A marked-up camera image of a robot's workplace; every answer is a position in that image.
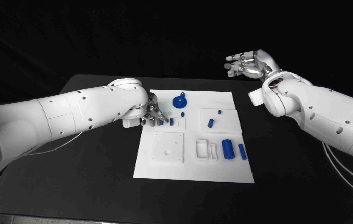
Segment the white cable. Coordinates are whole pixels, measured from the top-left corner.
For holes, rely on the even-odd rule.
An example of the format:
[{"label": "white cable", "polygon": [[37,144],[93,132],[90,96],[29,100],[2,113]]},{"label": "white cable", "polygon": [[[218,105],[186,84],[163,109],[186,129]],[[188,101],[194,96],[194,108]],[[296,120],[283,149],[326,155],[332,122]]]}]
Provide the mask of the white cable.
[{"label": "white cable", "polygon": [[336,158],[336,156],[335,156],[335,154],[333,154],[333,151],[332,151],[329,145],[326,145],[326,147],[328,147],[328,149],[329,149],[329,151],[330,151],[330,154],[332,154],[332,156],[333,156],[336,162],[338,162],[339,165],[342,166],[342,168],[343,168],[343,169],[353,175],[353,172],[345,167],[345,165],[342,164],[342,162],[341,162],[339,159]]},{"label": "white cable", "polygon": [[81,134],[83,134],[83,132],[74,137],[74,139],[71,139],[62,146],[57,147],[55,149],[51,149],[51,150],[48,150],[48,151],[44,151],[44,152],[39,152],[39,153],[35,153],[35,154],[26,154],[26,156],[29,156],[29,155],[37,155],[37,154],[45,154],[45,153],[48,153],[48,152],[51,152],[51,151],[55,151],[57,149],[60,149],[61,147],[64,147],[65,145],[68,145],[68,144],[77,139],[77,137],[78,137]]},{"label": "white cable", "polygon": [[329,160],[330,160],[330,162],[332,162],[332,165],[333,165],[333,167],[335,167],[338,173],[341,174],[341,177],[345,179],[345,181],[349,183],[351,187],[353,188],[352,183],[348,181],[346,177],[343,176],[343,174],[341,173],[339,169],[336,168],[336,166],[335,166],[335,164],[333,164],[333,160],[332,160],[332,158],[330,158],[330,156],[329,156],[328,149],[326,149],[326,144],[325,144],[325,143],[323,143],[323,147],[325,147],[325,150],[326,150],[328,158],[329,158]]}]

